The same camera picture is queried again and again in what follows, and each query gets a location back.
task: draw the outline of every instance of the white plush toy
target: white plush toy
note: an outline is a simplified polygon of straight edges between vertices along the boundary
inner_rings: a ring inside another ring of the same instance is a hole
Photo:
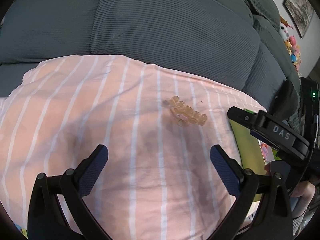
[[[280,36],[282,37],[282,39],[284,41],[287,41],[289,39],[289,37],[290,37],[288,29],[283,23],[280,23],[279,34],[280,34]]]

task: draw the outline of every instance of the screw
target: screw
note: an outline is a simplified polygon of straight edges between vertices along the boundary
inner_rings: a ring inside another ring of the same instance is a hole
[[[42,173],[38,174],[37,179],[43,179],[43,177],[44,177],[44,173],[42,172]]]
[[[253,171],[250,169],[244,169],[244,173],[250,176],[253,174]]]
[[[74,171],[75,171],[74,169],[67,169],[67,170],[66,170],[66,174],[67,174],[68,176],[70,176],[70,175],[73,174]]]
[[[275,177],[276,177],[277,179],[281,179],[281,178],[282,178],[282,175],[281,175],[279,172],[276,172],[276,173],[275,173]]]

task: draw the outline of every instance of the pink plush toy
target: pink plush toy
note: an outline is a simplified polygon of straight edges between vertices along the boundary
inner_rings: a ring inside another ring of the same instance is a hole
[[[289,42],[294,47],[297,44],[297,40],[296,40],[295,36],[290,36],[289,37]]]

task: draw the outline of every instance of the black picture frame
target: black picture frame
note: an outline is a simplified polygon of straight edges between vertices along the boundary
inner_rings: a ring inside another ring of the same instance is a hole
[[[312,20],[314,9],[308,0],[284,0],[283,6],[289,14],[301,39],[305,36]]]

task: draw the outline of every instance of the striped fabric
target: striped fabric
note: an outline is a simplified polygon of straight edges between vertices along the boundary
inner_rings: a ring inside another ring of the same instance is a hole
[[[208,116],[204,126],[173,121],[163,102],[175,95]],[[234,202],[209,159],[220,144],[240,162],[231,106],[263,109],[225,85],[121,55],[41,62],[0,114],[0,200],[26,228],[37,174],[76,168],[104,144],[109,160],[84,201],[113,239],[207,237]]]

